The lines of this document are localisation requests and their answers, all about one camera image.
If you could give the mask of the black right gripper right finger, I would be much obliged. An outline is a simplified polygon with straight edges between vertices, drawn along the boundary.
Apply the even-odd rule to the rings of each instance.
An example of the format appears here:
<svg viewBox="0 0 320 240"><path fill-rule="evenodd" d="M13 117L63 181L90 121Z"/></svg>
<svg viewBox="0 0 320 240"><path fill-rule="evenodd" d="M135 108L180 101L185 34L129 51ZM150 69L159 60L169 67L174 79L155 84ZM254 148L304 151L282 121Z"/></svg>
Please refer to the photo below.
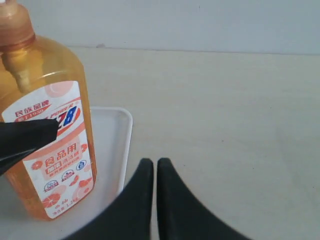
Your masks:
<svg viewBox="0 0 320 240"><path fill-rule="evenodd" d="M157 162L156 207L161 240L246 240L212 214L185 185L169 158Z"/></svg>

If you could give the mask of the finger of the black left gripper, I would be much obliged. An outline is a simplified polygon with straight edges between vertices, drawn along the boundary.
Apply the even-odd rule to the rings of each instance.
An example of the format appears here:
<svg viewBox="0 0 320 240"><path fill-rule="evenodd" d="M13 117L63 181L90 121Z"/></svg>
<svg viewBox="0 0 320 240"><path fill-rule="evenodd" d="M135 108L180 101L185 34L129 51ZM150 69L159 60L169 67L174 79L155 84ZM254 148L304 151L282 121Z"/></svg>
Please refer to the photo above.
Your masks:
<svg viewBox="0 0 320 240"><path fill-rule="evenodd" d="M38 119L0 124L0 174L57 139L59 122Z"/></svg>

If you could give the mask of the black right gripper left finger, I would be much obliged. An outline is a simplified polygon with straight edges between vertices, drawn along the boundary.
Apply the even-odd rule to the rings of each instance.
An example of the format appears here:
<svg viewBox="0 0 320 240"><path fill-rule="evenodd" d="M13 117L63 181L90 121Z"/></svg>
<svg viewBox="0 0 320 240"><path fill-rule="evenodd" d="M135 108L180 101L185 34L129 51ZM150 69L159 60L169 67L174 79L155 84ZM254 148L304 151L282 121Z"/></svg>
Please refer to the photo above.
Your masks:
<svg viewBox="0 0 320 240"><path fill-rule="evenodd" d="M154 188L154 164L140 160L117 198L67 240L149 240Z"/></svg>

